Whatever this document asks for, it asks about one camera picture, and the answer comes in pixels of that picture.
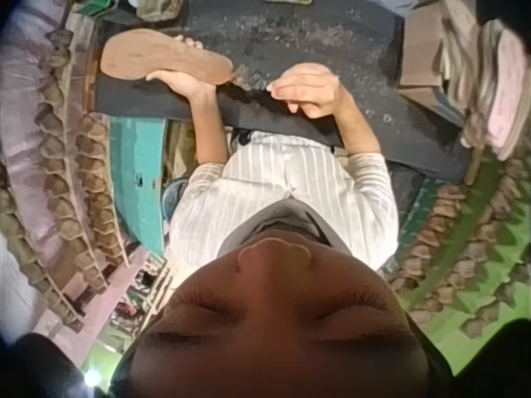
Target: light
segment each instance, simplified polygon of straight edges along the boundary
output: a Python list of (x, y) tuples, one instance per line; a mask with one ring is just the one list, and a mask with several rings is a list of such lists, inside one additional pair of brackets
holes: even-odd
[(101, 374), (94, 369), (90, 369), (85, 374), (85, 384), (88, 387), (96, 387), (101, 383)]

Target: white striped shirt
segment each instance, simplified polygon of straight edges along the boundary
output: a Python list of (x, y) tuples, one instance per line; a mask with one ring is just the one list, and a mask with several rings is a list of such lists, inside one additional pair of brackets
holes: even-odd
[(190, 272), (258, 211), (293, 197), (312, 207), (352, 255), (378, 269), (397, 248), (398, 216), (383, 156), (348, 158), (306, 138), (254, 132), (227, 165), (197, 168), (173, 215), (170, 250)]

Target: shirt sleeve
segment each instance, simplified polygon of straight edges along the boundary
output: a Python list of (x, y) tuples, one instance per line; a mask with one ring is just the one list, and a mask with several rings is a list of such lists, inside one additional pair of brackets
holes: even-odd
[(353, 155), (345, 171), (354, 181), (353, 195), (364, 219), (368, 258), (373, 264), (383, 264), (398, 246), (397, 205), (385, 159), (380, 153)]
[(201, 255), (208, 256), (205, 242), (208, 224), (213, 217), (212, 204), (217, 190), (211, 189), (225, 168), (224, 164), (206, 163), (199, 166), (192, 176), (183, 197), (173, 214), (170, 226), (170, 247), (173, 260), (184, 266), (195, 266)]

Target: stack of sandals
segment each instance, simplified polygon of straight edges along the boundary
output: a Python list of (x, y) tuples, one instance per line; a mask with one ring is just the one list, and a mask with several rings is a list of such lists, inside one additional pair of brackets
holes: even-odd
[(479, 154), (489, 145), (504, 161), (529, 135), (531, 66), (525, 45), (500, 20), (480, 27), (475, 0), (443, 0), (442, 18), (446, 93), (466, 116), (461, 143)]

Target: eyelash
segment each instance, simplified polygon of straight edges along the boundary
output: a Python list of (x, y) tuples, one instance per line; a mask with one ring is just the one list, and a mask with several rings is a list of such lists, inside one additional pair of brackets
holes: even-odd
[(376, 294), (348, 292), (347, 294), (325, 300), (324, 303), (320, 305), (321, 308), (314, 311), (314, 318), (319, 321), (342, 309), (354, 305), (374, 307), (382, 311), (385, 309)]
[(236, 308), (232, 303), (210, 294), (199, 294), (194, 291), (186, 292), (178, 301), (203, 308), (223, 317), (239, 318), (241, 314), (241, 310)]

